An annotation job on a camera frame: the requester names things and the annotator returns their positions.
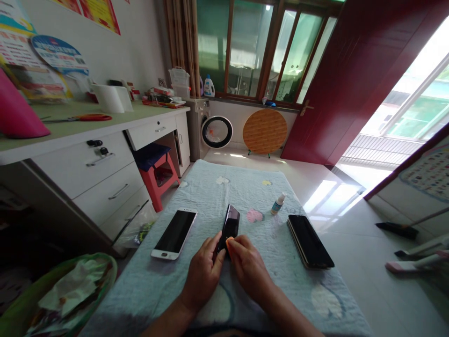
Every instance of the blue stool seat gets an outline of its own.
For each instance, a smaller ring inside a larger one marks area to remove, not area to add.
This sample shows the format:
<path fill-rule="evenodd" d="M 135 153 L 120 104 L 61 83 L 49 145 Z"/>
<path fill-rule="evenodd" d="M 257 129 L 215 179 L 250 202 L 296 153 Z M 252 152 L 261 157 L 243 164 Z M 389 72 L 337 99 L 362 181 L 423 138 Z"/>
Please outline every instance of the blue stool seat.
<path fill-rule="evenodd" d="M 132 151 L 132 155 L 136 160 L 137 167 L 142 171 L 148 172 L 163 155 L 168 156 L 170 150 L 171 148 L 165 145 L 150 143 L 140 150 Z"/>

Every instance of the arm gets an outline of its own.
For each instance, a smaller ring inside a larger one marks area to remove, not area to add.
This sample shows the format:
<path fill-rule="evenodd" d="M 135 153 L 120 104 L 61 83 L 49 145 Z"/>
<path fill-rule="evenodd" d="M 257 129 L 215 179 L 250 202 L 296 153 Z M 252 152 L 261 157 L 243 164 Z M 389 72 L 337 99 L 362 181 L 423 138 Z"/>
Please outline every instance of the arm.
<path fill-rule="evenodd" d="M 145 330 L 146 336 L 181 336 L 195 319 L 198 312 L 213 295 L 220 280 L 226 251 L 223 249 L 213 262 L 214 251 L 221 231 L 207 238 L 193 256 L 188 268 L 187 280 L 181 294 L 166 311 Z"/>
<path fill-rule="evenodd" d="M 274 284 L 260 253 L 246 235 L 236 237 L 229 245 L 232 263 L 243 289 L 286 336 L 323 336 Z"/>

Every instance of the wall poster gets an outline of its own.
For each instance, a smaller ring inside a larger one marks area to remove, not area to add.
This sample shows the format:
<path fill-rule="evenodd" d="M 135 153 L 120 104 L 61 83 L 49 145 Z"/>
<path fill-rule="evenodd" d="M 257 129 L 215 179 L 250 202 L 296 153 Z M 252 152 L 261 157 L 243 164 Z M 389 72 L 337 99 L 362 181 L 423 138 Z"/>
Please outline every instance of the wall poster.
<path fill-rule="evenodd" d="M 399 178 L 435 199 L 449 202 L 449 144 L 425 152 Z"/>
<path fill-rule="evenodd" d="M 19 0 L 0 1 L 0 66 L 30 100 L 57 102 L 66 94 L 72 97 L 62 75 L 32 50 L 29 38 L 35 34 Z"/>
<path fill-rule="evenodd" d="M 81 14 L 80 7 L 78 6 L 77 0 L 51 0 L 53 2 L 56 2 L 65 8 L 68 8 L 69 10 L 72 10 L 73 12 L 76 12 L 78 14 Z"/>
<path fill-rule="evenodd" d="M 84 16 L 120 35 L 111 0 L 80 0 Z"/>

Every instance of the smartphone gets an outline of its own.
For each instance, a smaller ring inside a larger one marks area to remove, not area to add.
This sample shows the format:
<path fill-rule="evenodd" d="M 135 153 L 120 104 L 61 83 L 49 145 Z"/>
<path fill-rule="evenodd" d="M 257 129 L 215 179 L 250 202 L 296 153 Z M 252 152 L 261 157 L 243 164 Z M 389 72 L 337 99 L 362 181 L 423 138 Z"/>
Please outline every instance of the smartphone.
<path fill-rule="evenodd" d="M 197 214 L 198 212 L 195 209 L 179 208 L 156 247 L 151 251 L 151 256 L 166 260 L 176 260 L 186 243 L 187 235 Z"/>
<path fill-rule="evenodd" d="M 335 266 L 306 216 L 289 215 L 287 225 L 306 268 L 328 269 Z"/>
<path fill-rule="evenodd" d="M 224 219 L 223 229 L 221 232 L 221 238 L 217 245 L 217 254 L 225 249 L 229 257 L 228 247 L 226 246 L 226 240 L 228 237 L 236 237 L 239 234 L 239 222 L 240 222 L 240 213 L 231 205 L 228 205 L 228 209 L 226 211 L 226 217 Z"/>

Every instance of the window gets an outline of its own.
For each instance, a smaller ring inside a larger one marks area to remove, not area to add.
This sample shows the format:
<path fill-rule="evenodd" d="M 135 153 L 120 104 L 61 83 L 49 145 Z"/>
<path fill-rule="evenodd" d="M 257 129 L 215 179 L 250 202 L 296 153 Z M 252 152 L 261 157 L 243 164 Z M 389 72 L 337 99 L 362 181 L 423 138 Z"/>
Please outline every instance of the window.
<path fill-rule="evenodd" d="M 361 133 L 425 142 L 449 122 L 449 18 L 429 39 Z"/>
<path fill-rule="evenodd" d="M 216 97 L 299 109 L 343 1 L 197 0 L 201 77 Z"/>

